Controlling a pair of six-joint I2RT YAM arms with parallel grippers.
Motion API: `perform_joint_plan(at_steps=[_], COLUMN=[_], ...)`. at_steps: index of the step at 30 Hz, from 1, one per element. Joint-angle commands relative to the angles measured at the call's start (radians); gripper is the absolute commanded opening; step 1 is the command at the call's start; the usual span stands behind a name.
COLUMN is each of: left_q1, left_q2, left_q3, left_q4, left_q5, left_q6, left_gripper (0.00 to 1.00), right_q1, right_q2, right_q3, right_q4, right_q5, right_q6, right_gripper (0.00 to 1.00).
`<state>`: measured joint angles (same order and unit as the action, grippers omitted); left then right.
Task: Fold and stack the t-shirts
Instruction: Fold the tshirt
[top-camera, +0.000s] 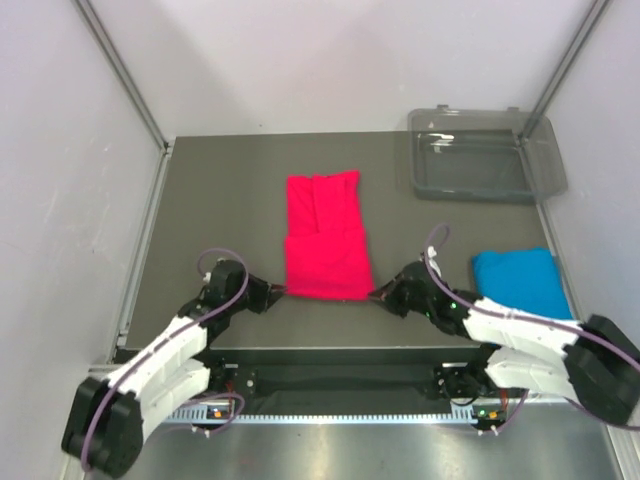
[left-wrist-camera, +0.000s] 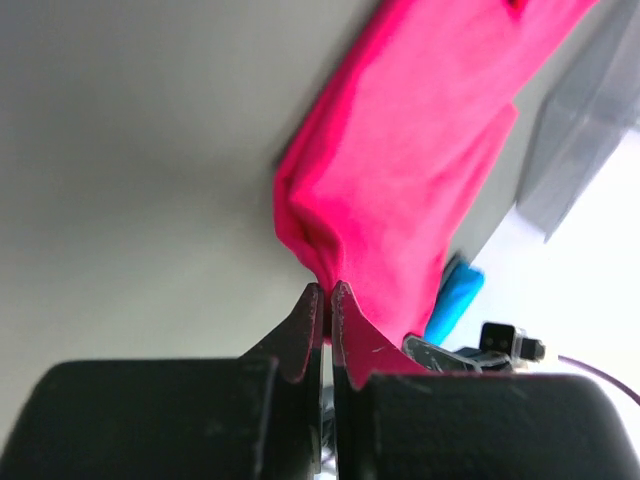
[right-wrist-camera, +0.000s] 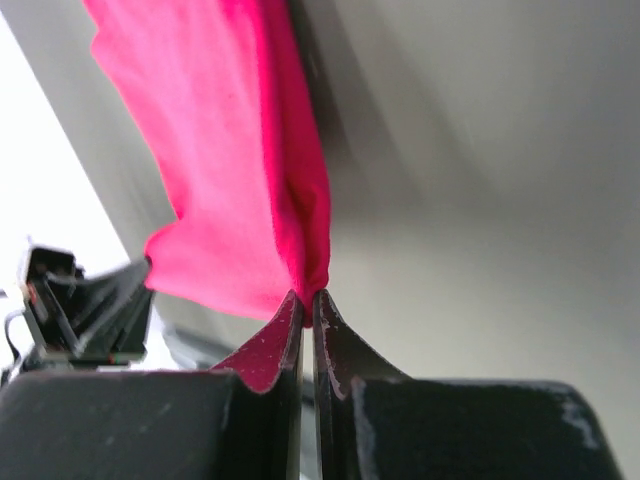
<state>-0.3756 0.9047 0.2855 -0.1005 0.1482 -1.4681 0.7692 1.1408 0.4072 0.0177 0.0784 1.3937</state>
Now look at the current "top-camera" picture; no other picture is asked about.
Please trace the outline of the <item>red t shirt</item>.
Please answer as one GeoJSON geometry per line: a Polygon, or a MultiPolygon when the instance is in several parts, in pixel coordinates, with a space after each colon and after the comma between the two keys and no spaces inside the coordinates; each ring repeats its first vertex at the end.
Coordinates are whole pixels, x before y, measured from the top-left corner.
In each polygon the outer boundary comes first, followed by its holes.
{"type": "Polygon", "coordinates": [[[364,301],[374,290],[359,180],[357,170],[287,178],[284,254],[288,294],[364,301]]]}

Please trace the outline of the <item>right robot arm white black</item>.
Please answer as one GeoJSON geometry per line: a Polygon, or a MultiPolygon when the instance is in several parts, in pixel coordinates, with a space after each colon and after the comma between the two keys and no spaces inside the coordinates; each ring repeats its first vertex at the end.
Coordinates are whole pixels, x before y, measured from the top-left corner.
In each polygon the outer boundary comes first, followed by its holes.
{"type": "Polygon", "coordinates": [[[558,320],[510,309],[476,292],[449,289],[419,262],[368,295],[389,313],[425,316],[440,331],[479,343],[465,367],[439,367],[451,399],[500,390],[562,397],[598,420],[639,428],[639,350],[608,318],[558,320]]]}

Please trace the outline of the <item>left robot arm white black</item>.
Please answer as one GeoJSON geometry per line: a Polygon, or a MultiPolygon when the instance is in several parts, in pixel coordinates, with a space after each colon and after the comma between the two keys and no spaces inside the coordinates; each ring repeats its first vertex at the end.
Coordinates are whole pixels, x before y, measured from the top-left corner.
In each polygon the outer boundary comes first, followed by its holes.
{"type": "Polygon", "coordinates": [[[216,396],[225,370],[202,353],[244,310],[266,312],[286,292],[243,271],[210,279],[169,325],[127,363],[77,388],[63,433],[62,450],[84,471],[118,479],[133,466],[156,428],[196,396],[216,396]]]}

